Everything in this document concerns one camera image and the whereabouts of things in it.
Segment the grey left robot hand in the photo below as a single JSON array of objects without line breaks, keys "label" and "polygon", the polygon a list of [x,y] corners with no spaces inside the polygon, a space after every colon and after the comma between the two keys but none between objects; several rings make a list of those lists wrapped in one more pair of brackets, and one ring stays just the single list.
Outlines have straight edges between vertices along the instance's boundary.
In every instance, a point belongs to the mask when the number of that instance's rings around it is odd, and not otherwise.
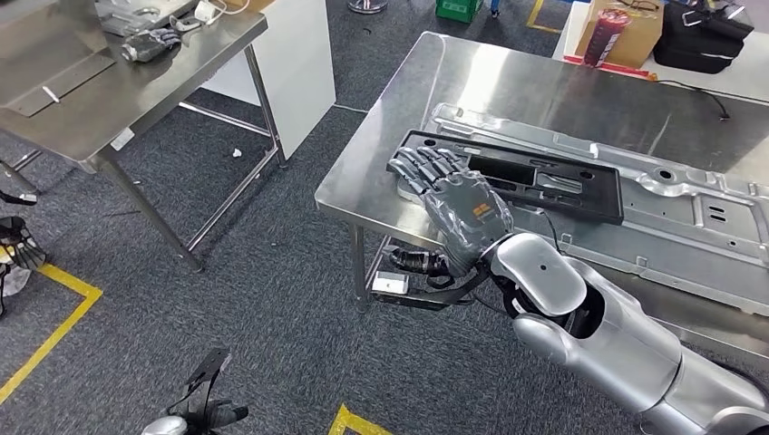
[{"label": "grey left robot hand", "polygon": [[204,406],[201,428],[211,431],[244,420],[249,415],[248,406],[233,406],[232,400],[208,401]]}]

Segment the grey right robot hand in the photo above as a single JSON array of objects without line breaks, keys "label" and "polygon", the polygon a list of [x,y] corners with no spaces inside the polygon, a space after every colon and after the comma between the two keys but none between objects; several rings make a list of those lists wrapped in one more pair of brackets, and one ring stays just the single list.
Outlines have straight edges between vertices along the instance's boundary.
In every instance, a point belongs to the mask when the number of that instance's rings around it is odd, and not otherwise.
[{"label": "grey right robot hand", "polygon": [[505,201],[479,171],[451,150],[401,147],[387,168],[404,180],[443,235],[443,257],[451,276],[467,275],[512,231]]}]

